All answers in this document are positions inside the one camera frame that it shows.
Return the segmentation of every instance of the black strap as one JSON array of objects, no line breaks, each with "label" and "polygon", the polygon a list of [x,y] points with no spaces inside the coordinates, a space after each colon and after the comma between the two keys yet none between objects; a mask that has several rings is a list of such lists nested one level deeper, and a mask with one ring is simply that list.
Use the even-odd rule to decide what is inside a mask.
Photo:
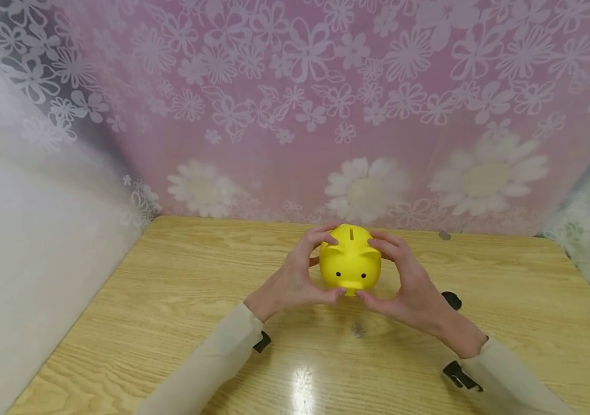
[{"label": "black strap", "polygon": [[464,373],[457,361],[449,363],[442,372],[453,381],[457,388],[463,388],[465,386],[466,389],[473,389],[477,387],[479,392],[483,391],[482,386]]},{"label": "black strap", "polygon": [[263,349],[265,349],[265,347],[267,347],[267,345],[272,342],[272,339],[270,339],[270,336],[268,336],[267,333],[264,331],[260,331],[260,333],[263,335],[263,339],[257,342],[257,344],[254,346],[254,350],[256,350],[258,353],[261,353]]}]

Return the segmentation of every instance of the wooden table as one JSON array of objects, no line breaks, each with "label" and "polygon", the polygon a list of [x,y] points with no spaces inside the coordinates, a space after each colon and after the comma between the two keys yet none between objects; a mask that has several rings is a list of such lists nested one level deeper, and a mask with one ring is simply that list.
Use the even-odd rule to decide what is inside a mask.
[{"label": "wooden table", "polygon": [[[97,294],[10,414],[130,413],[213,326],[281,264],[309,226],[160,217]],[[393,231],[441,290],[567,403],[590,414],[590,288],[552,241]],[[317,268],[312,278],[320,280]],[[378,296],[395,292],[383,264]],[[363,338],[352,335],[364,325]],[[466,414],[442,377],[434,339],[365,311],[355,298],[275,316],[205,412]]]}]

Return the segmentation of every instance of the piggy bank ear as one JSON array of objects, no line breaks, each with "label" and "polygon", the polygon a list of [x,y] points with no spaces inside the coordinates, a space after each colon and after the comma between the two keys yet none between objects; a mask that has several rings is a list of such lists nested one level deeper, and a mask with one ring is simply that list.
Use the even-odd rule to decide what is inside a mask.
[{"label": "piggy bank ear", "polygon": [[366,248],[364,248],[361,252],[362,256],[367,256],[369,258],[377,258],[380,259],[381,253],[379,250],[375,249],[375,248],[371,248],[370,246],[366,246]]},{"label": "piggy bank ear", "polygon": [[335,254],[343,254],[343,249],[341,249],[341,247],[337,244],[337,245],[327,245],[325,247],[325,250],[328,252],[334,252]]}]

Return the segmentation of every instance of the wrist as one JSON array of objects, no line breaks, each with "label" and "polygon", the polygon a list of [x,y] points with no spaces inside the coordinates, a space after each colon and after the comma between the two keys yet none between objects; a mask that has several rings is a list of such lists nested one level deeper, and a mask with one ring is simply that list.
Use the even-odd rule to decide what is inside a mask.
[{"label": "wrist", "polygon": [[452,309],[440,319],[437,331],[432,334],[461,359],[477,356],[488,340],[475,323]]},{"label": "wrist", "polygon": [[256,319],[263,323],[267,322],[278,311],[273,302],[273,297],[265,292],[263,287],[249,294],[244,300],[244,305],[247,306],[247,309],[253,313]]}]

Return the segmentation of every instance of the sleeve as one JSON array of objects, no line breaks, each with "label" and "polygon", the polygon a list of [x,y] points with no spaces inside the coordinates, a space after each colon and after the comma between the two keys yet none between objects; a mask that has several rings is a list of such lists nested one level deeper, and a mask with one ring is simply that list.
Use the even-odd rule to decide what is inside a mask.
[{"label": "sleeve", "polygon": [[244,303],[184,359],[135,412],[137,415],[198,414],[222,384],[239,372],[261,339],[263,323]]},{"label": "sleeve", "polygon": [[462,359],[461,367],[482,386],[491,400],[512,415],[574,414],[507,348],[493,339],[476,357]]}]

